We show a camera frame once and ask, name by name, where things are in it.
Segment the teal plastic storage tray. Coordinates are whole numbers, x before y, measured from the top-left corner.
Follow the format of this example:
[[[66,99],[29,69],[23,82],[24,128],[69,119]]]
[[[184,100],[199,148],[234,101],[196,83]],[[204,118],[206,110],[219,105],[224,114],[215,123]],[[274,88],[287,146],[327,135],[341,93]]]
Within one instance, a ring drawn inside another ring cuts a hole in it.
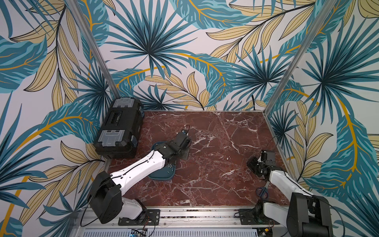
[[[177,161],[174,159],[175,153],[173,152],[173,150],[170,149],[169,151],[171,151],[171,154],[168,157],[168,164],[163,168],[149,174],[148,177],[150,179],[156,181],[169,181],[174,177]]]

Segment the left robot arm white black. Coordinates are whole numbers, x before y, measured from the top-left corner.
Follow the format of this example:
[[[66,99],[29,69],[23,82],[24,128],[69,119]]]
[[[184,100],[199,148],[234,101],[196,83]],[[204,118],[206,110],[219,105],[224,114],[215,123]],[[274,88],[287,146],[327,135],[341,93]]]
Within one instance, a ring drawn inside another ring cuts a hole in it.
[[[177,133],[170,141],[158,144],[145,157],[111,174],[103,171],[94,179],[87,196],[88,206],[102,224],[117,217],[136,220],[145,211],[137,199],[123,195],[151,173],[174,164],[187,149],[191,139],[188,130]]]

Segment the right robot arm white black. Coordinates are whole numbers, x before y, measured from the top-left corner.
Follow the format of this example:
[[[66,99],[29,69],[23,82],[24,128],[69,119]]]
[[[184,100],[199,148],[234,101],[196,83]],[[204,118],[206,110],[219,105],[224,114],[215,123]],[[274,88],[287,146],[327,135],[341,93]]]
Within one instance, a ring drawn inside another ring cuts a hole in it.
[[[253,219],[260,224],[281,224],[291,237],[332,237],[331,205],[321,197],[312,194],[276,166],[275,153],[263,150],[261,156],[251,157],[247,167],[266,184],[256,190],[260,200],[255,207],[242,215],[243,219]],[[283,207],[268,201],[267,190],[274,185],[289,201]]]

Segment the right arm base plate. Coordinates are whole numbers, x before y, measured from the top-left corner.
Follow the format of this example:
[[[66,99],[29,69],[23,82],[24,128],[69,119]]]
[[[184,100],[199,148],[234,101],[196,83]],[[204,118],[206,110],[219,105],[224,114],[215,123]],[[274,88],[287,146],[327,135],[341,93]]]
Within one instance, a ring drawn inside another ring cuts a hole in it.
[[[241,225],[266,224],[266,221],[255,209],[239,209],[234,217],[240,220]]]

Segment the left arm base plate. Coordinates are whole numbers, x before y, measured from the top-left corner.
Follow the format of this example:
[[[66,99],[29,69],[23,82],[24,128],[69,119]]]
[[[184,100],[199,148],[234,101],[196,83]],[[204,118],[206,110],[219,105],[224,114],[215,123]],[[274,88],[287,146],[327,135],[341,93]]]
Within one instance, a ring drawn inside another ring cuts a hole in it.
[[[135,219],[119,218],[119,226],[156,226],[159,224],[160,209],[146,209]]]

